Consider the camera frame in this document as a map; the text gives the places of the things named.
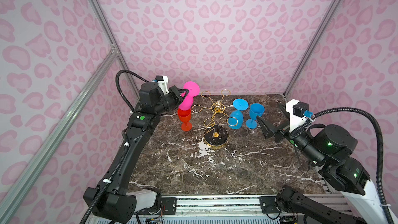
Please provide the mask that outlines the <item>pink plastic wine glass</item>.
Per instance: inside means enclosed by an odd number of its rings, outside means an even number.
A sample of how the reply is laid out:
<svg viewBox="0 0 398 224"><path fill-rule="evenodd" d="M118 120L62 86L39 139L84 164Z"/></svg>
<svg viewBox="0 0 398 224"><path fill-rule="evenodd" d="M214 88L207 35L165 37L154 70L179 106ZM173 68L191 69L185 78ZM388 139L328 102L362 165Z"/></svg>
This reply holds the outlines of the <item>pink plastic wine glass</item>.
<svg viewBox="0 0 398 224"><path fill-rule="evenodd" d="M181 109L182 111L187 111L191 109L194 97L200 94L200 87L195 82L186 82L183 88L188 89L189 92L184 101L179 105L179 109Z"/></svg>

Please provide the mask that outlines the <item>blue wine glass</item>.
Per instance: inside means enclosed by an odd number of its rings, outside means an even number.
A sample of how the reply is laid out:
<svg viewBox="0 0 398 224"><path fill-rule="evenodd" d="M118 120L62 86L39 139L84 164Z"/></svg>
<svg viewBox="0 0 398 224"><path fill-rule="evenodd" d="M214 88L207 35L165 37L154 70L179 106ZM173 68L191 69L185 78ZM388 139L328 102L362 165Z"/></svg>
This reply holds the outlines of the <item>blue wine glass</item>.
<svg viewBox="0 0 398 224"><path fill-rule="evenodd" d="M250 129L255 129L257 127L257 117L261 117L265 111L263 105L259 103L254 103L249 109L249 119L246 121L246 126Z"/></svg>
<svg viewBox="0 0 398 224"><path fill-rule="evenodd" d="M233 111L229 115L228 126L231 129L237 130L240 129L244 122L243 111L247 110L249 107L248 102L244 99L235 99L233 101L233 107L235 111Z"/></svg>

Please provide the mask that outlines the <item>red plastic wine glass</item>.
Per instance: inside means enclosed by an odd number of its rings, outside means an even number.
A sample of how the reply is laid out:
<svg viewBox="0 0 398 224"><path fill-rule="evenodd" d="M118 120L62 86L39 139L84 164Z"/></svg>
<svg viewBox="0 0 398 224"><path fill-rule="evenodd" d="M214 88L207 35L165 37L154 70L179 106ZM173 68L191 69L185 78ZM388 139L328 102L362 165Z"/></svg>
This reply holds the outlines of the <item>red plastic wine glass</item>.
<svg viewBox="0 0 398 224"><path fill-rule="evenodd" d="M178 109L178 118L182 122L181 124L181 129L183 131L190 131L192 129L192 123L190 122L191 120L191 110L181 110Z"/></svg>

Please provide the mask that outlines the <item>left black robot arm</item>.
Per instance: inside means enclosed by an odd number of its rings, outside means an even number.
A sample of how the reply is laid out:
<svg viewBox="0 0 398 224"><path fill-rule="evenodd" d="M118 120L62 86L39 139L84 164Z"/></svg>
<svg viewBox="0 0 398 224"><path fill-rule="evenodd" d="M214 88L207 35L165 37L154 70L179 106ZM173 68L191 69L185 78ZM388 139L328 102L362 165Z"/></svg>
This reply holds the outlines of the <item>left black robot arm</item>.
<svg viewBox="0 0 398 224"><path fill-rule="evenodd" d="M160 191L144 189L128 194L130 178L145 145L153 135L162 114L179 107L188 95L187 89L172 86L164 93L157 82L142 84L140 101L122 130L122 144L103 178L94 188L87 188L84 201L88 205L81 223L91 214L126 224L147 209L157 213L161 208Z"/></svg>

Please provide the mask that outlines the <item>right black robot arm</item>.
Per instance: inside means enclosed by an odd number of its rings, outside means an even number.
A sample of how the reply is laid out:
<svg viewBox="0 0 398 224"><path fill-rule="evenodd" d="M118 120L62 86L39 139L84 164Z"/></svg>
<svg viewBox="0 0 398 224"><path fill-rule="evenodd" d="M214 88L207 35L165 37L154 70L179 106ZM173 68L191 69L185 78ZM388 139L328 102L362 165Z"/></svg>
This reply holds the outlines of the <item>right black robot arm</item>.
<svg viewBox="0 0 398 224"><path fill-rule="evenodd" d="M362 114L375 128L377 141L376 182L364 166L351 157L358 141L339 125L312 124L299 127L299 133L289 132L290 122L278 127L265 119L257 120L265 138L277 141L289 140L310 162L320 167L319 174L335 190L357 209L359 217L344 214L304 196L298 190L285 185L276 195L273 207L280 212L303 214L321 224L396 224L397 216L387 203L382 186L383 139L377 120L370 114Z"/></svg>

